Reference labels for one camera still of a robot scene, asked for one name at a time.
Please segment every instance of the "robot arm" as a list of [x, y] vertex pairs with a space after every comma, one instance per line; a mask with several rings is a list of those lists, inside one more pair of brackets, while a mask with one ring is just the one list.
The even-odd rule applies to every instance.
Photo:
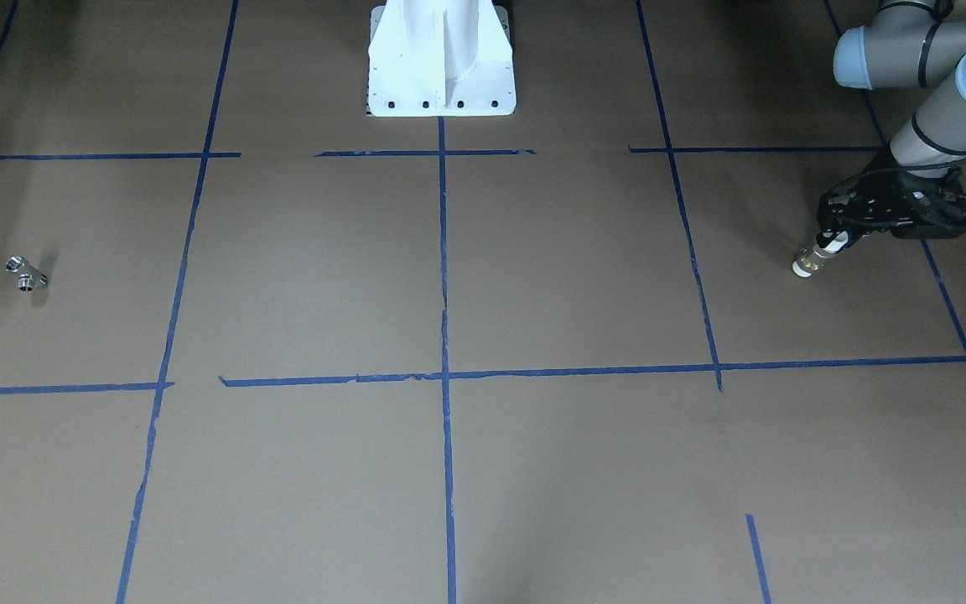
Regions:
[[[839, 43], [835, 66], [842, 65], [839, 81], [854, 65], [854, 39], [861, 44], [863, 73], [860, 84], [877, 86], [917, 85], [913, 81], [939, 80], [939, 64], [952, 53], [960, 39], [966, 39], [966, 23], [947, 30], [950, 39], [942, 50], [934, 50], [946, 27], [942, 8], [934, 0], [883, 0], [878, 15], [866, 30]], [[944, 12], [952, 3], [944, 3]], [[912, 61], [910, 32], [923, 34]], [[883, 32], [897, 34], [896, 46]], [[907, 65], [902, 69], [898, 65]], [[959, 184], [956, 165], [966, 160], [966, 49], [942, 83], [923, 102], [916, 115], [894, 135], [859, 175], [845, 180], [822, 195], [818, 222], [821, 232], [815, 243], [797, 253], [792, 270], [809, 278], [825, 261], [875, 231], [890, 231], [900, 238], [951, 238], [966, 232], [966, 194]]]

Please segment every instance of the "white robotic arm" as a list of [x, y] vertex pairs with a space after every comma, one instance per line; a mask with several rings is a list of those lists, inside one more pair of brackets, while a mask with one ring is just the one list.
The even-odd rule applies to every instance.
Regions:
[[861, 174], [822, 195], [821, 232], [792, 264], [802, 278], [875, 231], [901, 238], [966, 232], [956, 168], [966, 161], [966, 22], [944, 23], [952, 8], [952, 1], [882, 0], [869, 26], [840, 39], [839, 84], [937, 88]]

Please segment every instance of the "metal pipe fitting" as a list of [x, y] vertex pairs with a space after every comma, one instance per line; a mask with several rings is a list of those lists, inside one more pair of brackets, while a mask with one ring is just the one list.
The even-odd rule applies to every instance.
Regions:
[[32, 291], [38, 287], [47, 287], [50, 279], [41, 273], [38, 268], [28, 263], [24, 256], [11, 256], [7, 260], [8, 273], [17, 275], [17, 289], [22, 291]]

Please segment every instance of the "white mounting bracket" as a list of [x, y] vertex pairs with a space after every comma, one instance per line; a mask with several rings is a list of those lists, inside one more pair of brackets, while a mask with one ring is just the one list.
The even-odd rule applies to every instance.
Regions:
[[509, 14], [491, 0], [387, 0], [371, 11], [367, 106], [379, 117], [509, 115]]

